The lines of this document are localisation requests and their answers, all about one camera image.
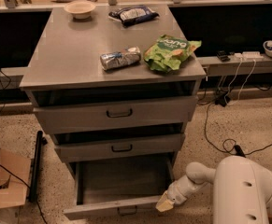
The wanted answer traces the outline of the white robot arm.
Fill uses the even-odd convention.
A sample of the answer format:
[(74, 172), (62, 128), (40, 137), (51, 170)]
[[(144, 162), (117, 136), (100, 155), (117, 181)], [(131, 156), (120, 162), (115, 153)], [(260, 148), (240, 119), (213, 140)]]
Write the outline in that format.
[(186, 167), (156, 204), (160, 212), (181, 205), (206, 184), (213, 185), (213, 224), (269, 224), (272, 218), (272, 171), (240, 156), (208, 168), (199, 162)]

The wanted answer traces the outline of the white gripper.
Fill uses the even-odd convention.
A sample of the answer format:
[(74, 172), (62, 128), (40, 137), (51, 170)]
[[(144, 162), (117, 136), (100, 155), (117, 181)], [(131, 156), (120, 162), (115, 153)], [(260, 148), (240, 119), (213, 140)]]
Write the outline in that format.
[(156, 204), (159, 212), (171, 210), (174, 205), (181, 205), (187, 201), (194, 193), (201, 189), (200, 184), (194, 183), (187, 175), (174, 181), (164, 192)]

